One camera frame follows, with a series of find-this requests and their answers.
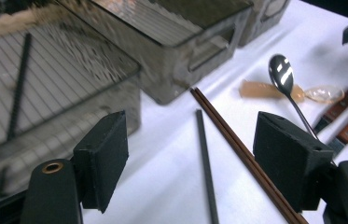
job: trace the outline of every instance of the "white surface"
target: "white surface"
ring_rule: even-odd
[[[303,89],[321,84],[348,88],[348,44],[341,44],[348,19],[292,0],[281,22],[235,52],[233,58],[197,87],[230,127],[252,150],[258,111],[303,124],[286,100],[242,99],[242,80],[270,83],[267,64],[284,54],[294,67],[295,82]],[[299,104],[314,125],[328,105],[310,100]],[[189,92],[169,105],[155,104],[142,95],[142,126],[129,138],[130,158],[106,210],[84,211],[84,222],[97,223],[209,223],[195,111],[201,108]],[[203,113],[217,211],[220,223],[285,223],[270,199]],[[327,142],[348,121],[348,110],[325,128]],[[336,162],[348,160],[348,146]],[[323,223],[325,208],[304,212],[310,223]]]

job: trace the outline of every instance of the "storage bin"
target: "storage bin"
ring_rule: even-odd
[[[166,105],[238,46],[251,4],[226,0],[58,0],[142,65],[141,88]]]
[[[53,10],[59,16],[49,22],[0,36],[3,195],[25,189],[41,162],[70,158],[74,146],[105,115],[124,110],[128,134],[141,122],[139,63],[64,8]],[[38,15],[50,12],[40,10]],[[6,141],[25,33],[33,41],[17,136]]]
[[[278,24],[290,0],[252,0],[253,7],[239,47],[243,47]]]

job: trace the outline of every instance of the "wooden stick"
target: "wooden stick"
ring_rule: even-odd
[[[286,198],[282,195],[278,188],[274,186],[272,181],[264,173],[262,168],[255,161],[252,153],[247,149],[244,143],[238,138],[235,132],[231,129],[229,124],[217,113],[215,108],[209,103],[206,97],[202,94],[200,90],[191,89],[191,94],[198,101],[200,106],[208,114],[209,118],[218,128],[218,130],[223,134],[226,140],[229,142],[235,153],[248,168],[250,173],[254,176],[259,185],[264,189],[267,195],[270,197],[272,202],[281,212],[282,216],[286,219],[288,223],[307,223],[304,217],[296,213],[291,205],[287,202]]]

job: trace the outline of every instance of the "black rod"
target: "black rod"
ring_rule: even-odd
[[[214,181],[212,179],[211,164],[209,162],[208,146],[206,144],[205,128],[203,126],[202,111],[200,109],[198,109],[196,111],[196,115],[197,115],[197,124],[198,124],[198,129],[199,129],[199,136],[200,136],[200,143],[201,143],[201,150],[202,150],[203,172],[205,174],[205,184],[206,184],[206,191],[208,194],[208,202],[209,202],[209,211],[211,214],[211,221],[212,221],[212,224],[218,224],[219,219],[217,216],[217,209],[216,209]]]
[[[27,33],[25,35],[24,42],[22,45],[22,55],[21,55],[21,62],[20,62],[20,68],[19,68],[19,75],[17,77],[17,86],[14,92],[14,99],[13,99],[13,105],[11,107],[10,121],[9,121],[8,129],[7,129],[7,139],[6,139],[7,142],[11,141],[16,136],[16,127],[17,127],[17,121],[19,119],[22,90],[23,90],[23,84],[25,81],[25,74],[26,74],[25,71],[27,68],[27,63],[29,58],[29,50],[31,48],[31,40],[32,40],[31,34]],[[4,167],[0,170],[0,196],[4,195],[3,191],[5,187],[5,182],[6,182],[5,181],[6,172],[7,172],[7,167]]]

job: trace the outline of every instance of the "spoon bowl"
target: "spoon bowl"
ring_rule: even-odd
[[[281,54],[272,56],[269,63],[269,74],[272,84],[276,87],[276,89],[278,89],[278,91],[285,95],[290,103],[295,107],[299,117],[310,135],[312,135],[315,139],[318,139],[316,134],[313,132],[313,128],[308,123],[307,119],[304,117],[296,102],[290,95],[293,89],[294,78],[293,68],[287,57]]]

